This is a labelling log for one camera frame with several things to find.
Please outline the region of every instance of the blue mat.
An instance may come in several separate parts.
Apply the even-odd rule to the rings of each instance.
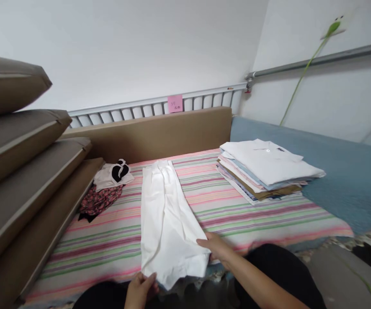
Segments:
[[[355,235],[371,230],[371,146],[234,117],[231,142],[262,139],[304,156],[327,176],[310,182],[305,197],[346,221]]]

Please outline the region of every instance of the white wall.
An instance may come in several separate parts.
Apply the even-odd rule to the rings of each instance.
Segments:
[[[268,0],[0,0],[0,56],[44,67],[29,108],[75,110],[243,81]]]
[[[309,59],[335,17],[354,9],[320,55],[371,44],[371,0],[270,0],[253,71]],[[301,73],[257,78],[241,114],[279,124]],[[371,144],[371,57],[311,67],[284,126]]]

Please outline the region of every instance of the striped bed sheet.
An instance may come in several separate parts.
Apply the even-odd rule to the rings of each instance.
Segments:
[[[219,233],[240,254],[271,242],[287,246],[327,236],[353,236],[344,221],[301,194],[249,204],[217,171],[219,149],[171,158],[184,195],[201,227]],[[26,299],[47,308],[105,280],[124,282],[141,270],[142,168],[113,206],[88,223],[72,220]]]

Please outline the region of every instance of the pillow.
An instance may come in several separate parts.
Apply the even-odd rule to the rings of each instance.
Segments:
[[[31,104],[51,85],[42,67],[0,58],[0,115]]]
[[[90,149],[85,137],[57,141],[0,182],[0,254]]]
[[[32,287],[103,163],[82,162],[1,254],[0,308],[11,308]]]
[[[0,180],[50,146],[71,123],[63,110],[28,110],[0,116]]]

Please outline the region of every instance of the knee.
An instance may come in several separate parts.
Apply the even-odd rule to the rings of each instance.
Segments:
[[[249,260],[252,264],[256,264],[264,260],[274,260],[277,256],[286,254],[287,252],[288,251],[286,249],[278,245],[268,243],[255,248],[247,255],[246,259]]]

